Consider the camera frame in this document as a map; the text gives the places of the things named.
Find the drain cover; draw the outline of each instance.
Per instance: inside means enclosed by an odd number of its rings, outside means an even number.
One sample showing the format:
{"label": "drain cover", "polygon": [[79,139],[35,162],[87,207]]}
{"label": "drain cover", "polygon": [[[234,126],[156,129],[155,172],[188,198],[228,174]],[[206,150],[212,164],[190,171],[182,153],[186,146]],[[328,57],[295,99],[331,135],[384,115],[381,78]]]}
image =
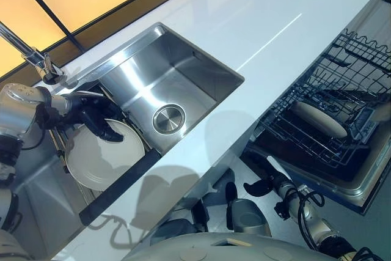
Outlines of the drain cover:
{"label": "drain cover", "polygon": [[185,122],[185,112],[182,107],[169,104],[156,111],[153,116],[153,126],[161,134],[172,134],[178,131]]}

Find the cable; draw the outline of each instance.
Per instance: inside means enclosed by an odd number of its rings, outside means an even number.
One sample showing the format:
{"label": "cable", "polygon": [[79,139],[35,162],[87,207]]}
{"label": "cable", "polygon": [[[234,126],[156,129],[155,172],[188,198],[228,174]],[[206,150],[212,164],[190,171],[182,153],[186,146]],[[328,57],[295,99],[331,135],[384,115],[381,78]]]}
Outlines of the cable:
{"label": "cable", "polygon": [[299,200],[300,200],[299,211],[298,211],[298,225],[299,225],[300,233],[301,233],[305,243],[307,244],[307,246],[311,250],[318,251],[318,247],[316,246],[316,243],[311,236],[310,229],[309,229],[308,223],[307,223],[307,219],[305,218],[304,207],[305,207],[305,203],[310,198],[311,198],[311,200],[313,200],[313,202],[315,204],[317,204],[317,206],[323,207],[324,203],[325,203],[324,196],[316,191],[312,191],[306,195],[303,195],[295,187],[295,188],[290,188],[290,189],[288,189],[288,191],[286,191],[283,201],[287,202],[288,196],[290,196],[292,194],[297,194],[299,197]]}
{"label": "cable", "polygon": [[8,231],[9,233],[14,233],[14,231],[16,231],[16,229],[19,227],[20,223],[22,222],[23,220],[23,215],[22,213],[20,212],[17,212],[16,215],[19,217],[18,220],[15,222],[15,220],[13,221],[13,224],[12,224],[12,228]]}
{"label": "cable", "polygon": [[383,261],[379,256],[372,253],[367,247],[362,247],[353,257],[352,261]]}
{"label": "cable", "polygon": [[43,128],[42,135],[41,135],[41,138],[39,139],[38,143],[36,143],[36,145],[34,145],[32,147],[22,148],[22,151],[27,151],[27,150],[32,150],[34,148],[37,148],[43,142],[43,139],[45,138],[45,133],[46,133],[46,130]]}

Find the faucet spout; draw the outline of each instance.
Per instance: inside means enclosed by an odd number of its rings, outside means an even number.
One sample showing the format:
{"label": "faucet spout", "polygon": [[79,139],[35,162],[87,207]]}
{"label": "faucet spout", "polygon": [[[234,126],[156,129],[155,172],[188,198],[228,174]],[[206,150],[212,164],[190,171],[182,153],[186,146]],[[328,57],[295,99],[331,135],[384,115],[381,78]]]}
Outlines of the faucet spout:
{"label": "faucet spout", "polygon": [[24,60],[35,67],[44,83],[57,84],[65,76],[64,72],[51,62],[49,54],[42,54],[36,48],[27,45],[1,21],[0,36],[19,50]]}

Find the dish rack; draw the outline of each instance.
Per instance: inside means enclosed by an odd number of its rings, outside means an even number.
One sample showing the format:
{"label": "dish rack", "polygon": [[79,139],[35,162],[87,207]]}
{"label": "dish rack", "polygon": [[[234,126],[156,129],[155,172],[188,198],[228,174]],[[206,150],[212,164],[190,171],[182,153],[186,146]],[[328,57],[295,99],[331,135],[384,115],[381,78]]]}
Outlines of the dish rack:
{"label": "dish rack", "polygon": [[[107,93],[107,91],[100,85],[96,85],[93,88],[89,89],[91,92],[102,94],[109,99],[112,100],[111,96]],[[145,153],[150,151],[152,148],[148,144],[148,142],[145,140],[142,132],[138,129],[137,126],[128,118],[128,116],[125,116],[125,118],[122,120],[123,123],[130,126],[141,138],[141,141],[144,146]],[[51,140],[53,141],[54,147],[56,149],[57,156],[60,158],[63,169],[65,173],[69,173],[67,162],[65,160],[65,149],[67,146],[68,139],[72,136],[72,134],[75,132],[75,130],[80,127],[81,124],[71,125],[67,128],[53,128],[52,130],[48,130],[48,133],[51,137]],[[90,205],[98,196],[102,194],[102,191],[97,191],[94,189],[87,188],[86,186],[83,186],[80,184],[76,179],[75,183],[77,185],[78,191],[82,195],[82,198],[84,200],[84,206]]]}
{"label": "dish rack", "polygon": [[[390,101],[390,94],[391,51],[345,29],[272,105],[258,127],[292,142],[317,163],[346,166],[357,155],[362,157],[358,150],[369,149],[366,143],[379,124],[371,115]],[[347,137],[326,136],[295,116],[290,108],[296,101],[325,112],[345,128]]]}

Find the white plate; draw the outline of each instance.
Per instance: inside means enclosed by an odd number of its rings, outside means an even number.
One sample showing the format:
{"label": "white plate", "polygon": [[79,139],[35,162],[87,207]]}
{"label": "white plate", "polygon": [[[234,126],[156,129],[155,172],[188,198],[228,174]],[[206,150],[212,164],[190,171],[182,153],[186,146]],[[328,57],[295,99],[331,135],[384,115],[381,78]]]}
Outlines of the white plate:
{"label": "white plate", "polygon": [[299,101],[292,106],[292,111],[327,136],[342,139],[348,135],[335,119],[312,105]]}
{"label": "white plate", "polygon": [[106,119],[122,142],[108,142],[96,137],[82,125],[67,142],[65,161],[71,175],[83,186],[104,191],[144,156],[138,134],[122,122]]}

